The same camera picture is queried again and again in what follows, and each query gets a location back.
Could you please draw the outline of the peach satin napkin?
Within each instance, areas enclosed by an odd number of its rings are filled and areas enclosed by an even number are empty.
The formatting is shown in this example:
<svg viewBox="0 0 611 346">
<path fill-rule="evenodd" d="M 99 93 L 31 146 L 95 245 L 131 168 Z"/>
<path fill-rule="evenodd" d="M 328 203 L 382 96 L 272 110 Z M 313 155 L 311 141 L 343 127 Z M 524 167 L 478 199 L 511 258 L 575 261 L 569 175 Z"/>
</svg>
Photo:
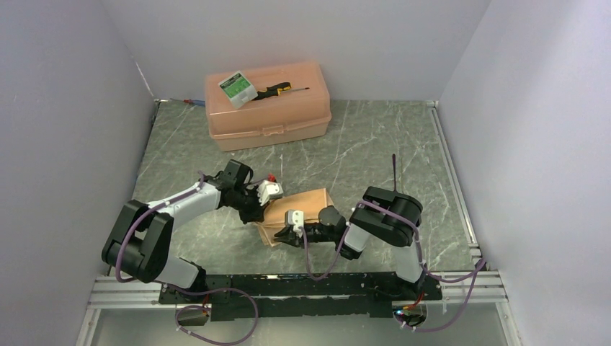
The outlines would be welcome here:
<svg viewBox="0 0 611 346">
<path fill-rule="evenodd" d="M 274 240 L 274 235 L 285 227 L 285 214 L 288 210 L 299 210 L 303 213 L 304 223 L 315 223 L 319 222 L 319 212 L 331 205 L 334 205 L 334 202 L 326 188 L 273 200 L 265 208 L 264 220 L 257 223 L 263 244 L 268 247 L 280 244 Z"/>
</svg>

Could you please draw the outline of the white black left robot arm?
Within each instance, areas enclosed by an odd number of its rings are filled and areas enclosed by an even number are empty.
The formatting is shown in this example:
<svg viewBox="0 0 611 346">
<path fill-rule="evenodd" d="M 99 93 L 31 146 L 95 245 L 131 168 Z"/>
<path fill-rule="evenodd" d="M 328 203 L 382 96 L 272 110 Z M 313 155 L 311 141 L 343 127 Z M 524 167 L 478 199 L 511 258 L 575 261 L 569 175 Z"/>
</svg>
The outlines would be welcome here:
<svg viewBox="0 0 611 346">
<path fill-rule="evenodd" d="M 193 219 L 220 208 L 238 212 L 242 223 L 260 222 L 266 203 L 252 182 L 251 167 L 230 160 L 213 176 L 200 174 L 197 181 L 166 198 L 153 202 L 130 200 L 122 207 L 102 248 L 102 261 L 114 267 L 119 283 L 140 281 L 177 287 L 190 303 L 207 293 L 206 270 L 186 259 L 170 255 L 173 233 Z"/>
</svg>

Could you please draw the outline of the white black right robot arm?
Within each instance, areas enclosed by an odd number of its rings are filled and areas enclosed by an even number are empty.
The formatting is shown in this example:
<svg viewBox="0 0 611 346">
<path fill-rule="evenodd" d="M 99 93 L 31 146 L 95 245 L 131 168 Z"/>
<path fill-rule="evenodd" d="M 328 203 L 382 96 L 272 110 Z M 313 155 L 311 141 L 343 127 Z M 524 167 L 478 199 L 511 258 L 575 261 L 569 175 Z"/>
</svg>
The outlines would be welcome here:
<svg viewBox="0 0 611 346">
<path fill-rule="evenodd" d="M 305 250 L 311 243 L 333 242 L 337 257 L 356 260 L 369 238 L 375 237 L 393 250 L 398 292 L 406 299 L 414 299 L 425 288 L 417 235 L 422 211 L 422 204 L 412 196 L 369 187 L 349 218 L 332 205 L 322 208 L 312 222 L 305 219 L 302 210 L 286 210 L 285 226 L 274 235 L 274 241 Z"/>
</svg>

